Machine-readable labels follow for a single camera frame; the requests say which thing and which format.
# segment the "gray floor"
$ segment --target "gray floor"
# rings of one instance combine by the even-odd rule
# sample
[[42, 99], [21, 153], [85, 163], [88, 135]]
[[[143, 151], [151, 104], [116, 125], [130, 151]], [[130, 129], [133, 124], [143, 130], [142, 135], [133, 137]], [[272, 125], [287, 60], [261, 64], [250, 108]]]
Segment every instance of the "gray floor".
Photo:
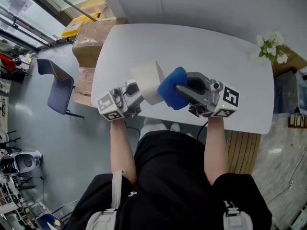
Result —
[[[75, 79], [78, 62], [71, 52], [71, 45], [42, 51], [40, 58], [51, 59]], [[36, 60], [32, 64], [33, 77], [26, 77], [22, 85], [13, 83], [9, 100], [9, 130], [17, 130], [21, 136], [18, 146], [23, 150], [39, 150], [43, 154], [40, 168], [33, 176], [45, 178], [44, 203], [49, 210], [62, 204], [80, 199], [95, 175], [110, 172], [109, 123], [94, 108], [70, 101], [72, 113], [85, 119], [61, 115], [47, 106], [47, 99], [53, 81], [52, 75], [39, 75]], [[143, 118], [127, 120], [129, 126], [141, 128]], [[181, 125], [184, 130], [196, 136], [200, 127]], [[135, 151], [138, 133], [128, 130], [131, 146]], [[205, 141], [206, 129], [202, 133]], [[43, 183], [34, 178], [37, 185], [35, 197], [43, 201]], [[64, 213], [73, 209], [74, 204], [65, 206]]]
[[307, 203], [306, 146], [307, 129], [288, 128], [288, 114], [274, 114], [270, 132], [261, 136], [252, 175], [281, 230], [289, 228]]

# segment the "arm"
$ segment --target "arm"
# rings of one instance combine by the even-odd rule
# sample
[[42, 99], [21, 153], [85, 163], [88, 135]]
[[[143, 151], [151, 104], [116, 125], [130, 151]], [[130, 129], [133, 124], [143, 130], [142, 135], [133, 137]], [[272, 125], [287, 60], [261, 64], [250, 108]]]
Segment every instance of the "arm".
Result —
[[111, 122], [111, 170], [112, 173], [122, 170], [132, 185], [136, 182], [134, 157], [122, 119]]
[[228, 154], [224, 132], [224, 120], [219, 117], [208, 118], [204, 169], [209, 183], [228, 171]]

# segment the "wooden slat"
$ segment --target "wooden slat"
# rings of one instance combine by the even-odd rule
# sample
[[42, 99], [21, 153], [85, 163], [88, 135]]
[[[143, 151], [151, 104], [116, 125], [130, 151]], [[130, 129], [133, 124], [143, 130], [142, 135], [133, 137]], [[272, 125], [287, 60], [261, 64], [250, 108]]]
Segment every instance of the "wooden slat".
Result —
[[228, 151], [228, 171], [230, 170], [231, 161], [234, 156], [235, 148], [236, 148], [236, 138], [237, 138], [238, 132], [232, 131], [231, 135], [231, 141], [230, 141], [230, 147]]
[[246, 165], [246, 169], [245, 169], [244, 173], [249, 172], [250, 165], [251, 165], [251, 162], [252, 162], [253, 156], [254, 156], [256, 140], [257, 140], [257, 134], [253, 134], [253, 141], [251, 143], [251, 148], [250, 148], [250, 152], [249, 152], [249, 156], [248, 156], [248, 163]]
[[248, 171], [249, 174], [252, 174], [254, 166], [255, 166], [256, 158], [257, 158], [257, 155], [258, 155], [259, 144], [260, 144], [260, 138], [261, 138], [261, 135], [257, 134], [254, 155], [253, 155], [253, 159], [251, 161], [250, 168], [249, 168], [249, 171]]
[[231, 161], [231, 165], [230, 165], [230, 169], [229, 172], [230, 173], [234, 173], [235, 169], [236, 169], [236, 163], [238, 161], [239, 158], [239, 154], [240, 154], [240, 149], [241, 149], [241, 144], [242, 144], [242, 137], [243, 137], [243, 132], [238, 132], [237, 138], [236, 138], [236, 147], [235, 147], [235, 152]]
[[248, 143], [246, 145], [245, 155], [244, 155], [244, 159], [243, 159], [243, 162], [242, 162], [240, 174], [244, 174], [245, 173], [245, 169], [246, 169], [246, 165], [248, 163], [248, 156], [250, 154], [250, 148], [251, 148], [252, 141], [253, 141], [253, 134], [249, 133], [248, 134]]
[[240, 171], [241, 171], [241, 168], [242, 168], [242, 163], [243, 163], [243, 159], [244, 159], [247, 144], [248, 144], [248, 135], [249, 135], [249, 133], [247, 133], [247, 132], [243, 133], [240, 153], [239, 153], [238, 161], [236, 163], [236, 168], [235, 168], [236, 174], [240, 174]]
[[229, 146], [230, 146], [230, 141], [231, 141], [231, 135], [232, 135], [232, 131], [229, 131], [229, 133], [228, 133], [228, 139], [227, 139], [227, 153], [229, 152]]

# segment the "blue chair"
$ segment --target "blue chair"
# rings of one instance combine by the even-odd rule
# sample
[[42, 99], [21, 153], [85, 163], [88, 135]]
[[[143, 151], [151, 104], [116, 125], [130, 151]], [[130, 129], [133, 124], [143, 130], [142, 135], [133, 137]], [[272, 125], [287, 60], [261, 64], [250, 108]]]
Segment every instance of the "blue chair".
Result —
[[60, 114], [84, 118], [83, 116], [71, 113], [67, 109], [72, 89], [75, 87], [72, 76], [48, 59], [37, 59], [37, 69], [40, 75], [54, 75], [47, 102], [48, 106]]

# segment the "white table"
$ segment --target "white table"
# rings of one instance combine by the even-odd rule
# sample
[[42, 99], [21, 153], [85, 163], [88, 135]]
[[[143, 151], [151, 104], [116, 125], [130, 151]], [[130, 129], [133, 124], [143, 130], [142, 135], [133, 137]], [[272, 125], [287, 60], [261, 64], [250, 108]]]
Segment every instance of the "white table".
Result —
[[[269, 132], [274, 106], [274, 83], [270, 62], [253, 65], [255, 44], [199, 28], [167, 24], [116, 25], [102, 47], [94, 74], [92, 105], [107, 90], [132, 79], [131, 68], [156, 60], [164, 76], [175, 68], [197, 71], [210, 79], [225, 81], [240, 92], [239, 110], [224, 119], [225, 128], [251, 133]], [[141, 116], [203, 125], [188, 107], [174, 111], [164, 102], [141, 103]]]

